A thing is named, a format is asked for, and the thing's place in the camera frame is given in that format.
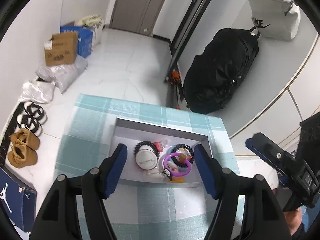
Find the person's right hand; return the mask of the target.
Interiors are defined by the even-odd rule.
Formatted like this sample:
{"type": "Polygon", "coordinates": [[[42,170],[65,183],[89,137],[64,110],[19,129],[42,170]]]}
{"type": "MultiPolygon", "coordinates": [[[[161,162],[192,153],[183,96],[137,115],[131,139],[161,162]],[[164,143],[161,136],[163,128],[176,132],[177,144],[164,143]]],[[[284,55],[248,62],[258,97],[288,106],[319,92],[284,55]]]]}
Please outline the person's right hand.
{"type": "Polygon", "coordinates": [[[284,217],[287,222],[290,235],[293,236],[302,223],[302,208],[299,207],[294,211],[284,212],[284,217]]]}

